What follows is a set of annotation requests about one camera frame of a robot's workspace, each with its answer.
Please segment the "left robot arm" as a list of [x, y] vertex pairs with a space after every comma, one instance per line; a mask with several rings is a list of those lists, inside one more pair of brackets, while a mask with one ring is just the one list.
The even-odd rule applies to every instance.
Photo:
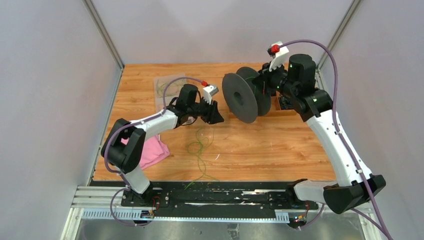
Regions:
[[189, 119], [201, 119], [209, 125], [224, 122], [218, 103], [213, 100], [218, 91], [218, 87], [211, 84], [204, 84], [202, 90], [193, 84], [184, 84], [179, 95], [162, 111], [138, 120], [120, 118], [114, 123], [100, 153], [105, 166], [115, 168], [114, 173], [134, 192], [133, 198], [140, 206], [149, 206], [153, 201], [151, 182], [140, 167], [145, 142], [162, 132], [184, 126]]

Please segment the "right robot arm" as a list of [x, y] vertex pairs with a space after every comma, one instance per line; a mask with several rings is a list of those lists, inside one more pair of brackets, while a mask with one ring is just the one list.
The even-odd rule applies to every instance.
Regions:
[[263, 64], [253, 80], [265, 91], [273, 90], [289, 99], [293, 109], [319, 139], [336, 180], [333, 183], [301, 179], [295, 181], [285, 196], [294, 209], [306, 201], [326, 204], [334, 213], [342, 214], [369, 202], [385, 186], [385, 178], [372, 171], [361, 160], [333, 110], [330, 95], [316, 87], [316, 63], [307, 54], [294, 54], [288, 67], [276, 64], [277, 59]]

